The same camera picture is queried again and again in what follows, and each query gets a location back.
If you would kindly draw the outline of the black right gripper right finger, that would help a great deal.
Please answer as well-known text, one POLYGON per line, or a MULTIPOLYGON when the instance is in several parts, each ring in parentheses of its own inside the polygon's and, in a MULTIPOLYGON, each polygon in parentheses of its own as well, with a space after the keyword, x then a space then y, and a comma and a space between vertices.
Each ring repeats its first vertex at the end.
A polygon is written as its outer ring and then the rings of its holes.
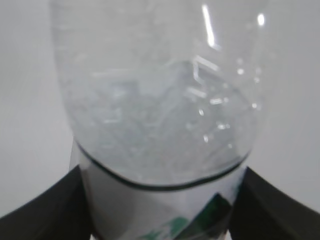
POLYGON ((320 240, 320 214, 247 168, 229 233, 233 240, 320 240))

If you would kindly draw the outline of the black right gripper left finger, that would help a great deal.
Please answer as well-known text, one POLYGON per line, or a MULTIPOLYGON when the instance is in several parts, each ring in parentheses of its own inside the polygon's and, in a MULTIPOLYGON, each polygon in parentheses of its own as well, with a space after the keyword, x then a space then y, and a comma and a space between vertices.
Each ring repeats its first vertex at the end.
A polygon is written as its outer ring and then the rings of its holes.
POLYGON ((2 240, 89 240, 92 233, 78 166, 41 195, 0 219, 2 240))

